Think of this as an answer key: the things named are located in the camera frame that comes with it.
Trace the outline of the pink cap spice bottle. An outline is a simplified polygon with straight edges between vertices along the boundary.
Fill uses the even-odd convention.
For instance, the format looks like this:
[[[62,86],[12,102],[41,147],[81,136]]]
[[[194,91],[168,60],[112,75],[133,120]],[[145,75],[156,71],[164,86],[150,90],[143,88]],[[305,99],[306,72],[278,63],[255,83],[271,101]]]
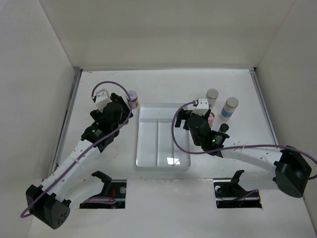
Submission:
[[[208,117],[208,125],[209,125],[210,129],[212,129],[212,126],[214,123],[214,118],[215,118],[214,113],[210,112],[209,117]]]

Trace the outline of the small black cap spice bottle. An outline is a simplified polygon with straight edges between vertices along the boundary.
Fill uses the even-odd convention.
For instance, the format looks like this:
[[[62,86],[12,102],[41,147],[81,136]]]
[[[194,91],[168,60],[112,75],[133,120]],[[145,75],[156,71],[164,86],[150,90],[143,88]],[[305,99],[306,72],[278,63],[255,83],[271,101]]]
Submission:
[[[229,125],[226,123],[222,123],[219,127],[218,132],[220,133],[227,133],[227,131],[229,130]]]

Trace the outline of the red label spice jar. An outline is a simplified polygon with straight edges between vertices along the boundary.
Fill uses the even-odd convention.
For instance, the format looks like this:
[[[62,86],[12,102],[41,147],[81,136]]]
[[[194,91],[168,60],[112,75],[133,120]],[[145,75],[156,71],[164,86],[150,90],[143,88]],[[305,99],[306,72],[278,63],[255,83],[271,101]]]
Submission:
[[[137,92],[134,90],[128,90],[129,96],[126,96],[128,105],[132,105],[132,109],[136,109],[139,105]]]

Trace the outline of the silver cap blue bottle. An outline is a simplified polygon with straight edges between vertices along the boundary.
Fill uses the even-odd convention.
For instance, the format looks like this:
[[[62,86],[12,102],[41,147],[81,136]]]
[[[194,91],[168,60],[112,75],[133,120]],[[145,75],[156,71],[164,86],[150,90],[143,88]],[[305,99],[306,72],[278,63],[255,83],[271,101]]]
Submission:
[[[206,93],[206,98],[208,100],[209,108],[212,110],[218,98],[218,91],[213,88],[209,89]]]

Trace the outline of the silver cap blue-band bottle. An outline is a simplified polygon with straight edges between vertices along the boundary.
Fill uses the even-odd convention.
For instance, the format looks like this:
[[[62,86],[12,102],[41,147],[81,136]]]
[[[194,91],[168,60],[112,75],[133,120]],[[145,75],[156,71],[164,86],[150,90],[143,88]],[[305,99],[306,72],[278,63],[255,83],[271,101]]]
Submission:
[[[226,102],[225,102],[225,104],[224,104],[224,106],[219,114],[220,120],[228,121],[232,117],[232,115],[233,115],[234,111],[236,110],[236,108],[238,107],[238,105],[239,105],[239,101],[237,98],[229,97],[226,100]]]

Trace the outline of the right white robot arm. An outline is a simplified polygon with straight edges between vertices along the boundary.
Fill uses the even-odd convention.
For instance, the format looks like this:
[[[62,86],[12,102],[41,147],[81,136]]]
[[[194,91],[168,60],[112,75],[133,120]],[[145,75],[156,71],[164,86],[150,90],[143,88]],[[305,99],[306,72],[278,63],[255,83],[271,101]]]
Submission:
[[[312,168],[306,161],[314,157],[292,146],[256,144],[248,145],[228,134],[211,130],[207,115],[179,108],[172,119],[172,128],[184,124],[193,142],[201,148],[200,155],[208,154],[223,159],[235,159],[259,167],[260,172],[237,170],[228,183],[235,196],[247,196],[258,189],[278,189],[291,197],[301,198],[308,181],[314,179]]]

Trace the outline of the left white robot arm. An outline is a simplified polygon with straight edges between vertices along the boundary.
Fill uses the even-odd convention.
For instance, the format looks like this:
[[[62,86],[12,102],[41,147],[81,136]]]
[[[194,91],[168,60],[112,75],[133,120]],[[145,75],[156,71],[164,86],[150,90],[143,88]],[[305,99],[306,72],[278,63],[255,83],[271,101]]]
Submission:
[[[76,147],[64,162],[39,186],[26,190],[27,211],[51,229],[66,221],[71,207],[116,203],[112,179],[97,169],[98,157],[133,117],[131,97],[127,101],[115,93],[100,91],[93,96],[94,122],[85,129]]]

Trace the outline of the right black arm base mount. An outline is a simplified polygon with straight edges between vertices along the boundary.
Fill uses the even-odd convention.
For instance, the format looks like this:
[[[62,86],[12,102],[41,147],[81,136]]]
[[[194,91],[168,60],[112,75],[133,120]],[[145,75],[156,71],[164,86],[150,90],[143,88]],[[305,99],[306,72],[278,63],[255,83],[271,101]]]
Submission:
[[[257,189],[246,191],[238,182],[244,170],[238,170],[232,178],[214,179],[215,203],[218,209],[262,208]]]

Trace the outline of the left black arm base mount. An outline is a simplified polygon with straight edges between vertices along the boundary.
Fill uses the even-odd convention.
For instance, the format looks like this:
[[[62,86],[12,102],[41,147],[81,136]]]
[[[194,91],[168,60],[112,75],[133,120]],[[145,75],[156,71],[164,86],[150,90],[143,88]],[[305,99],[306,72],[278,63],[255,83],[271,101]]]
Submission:
[[[103,172],[92,173],[101,188],[93,192],[87,201],[83,201],[80,209],[124,209],[126,205],[127,180],[113,180]]]

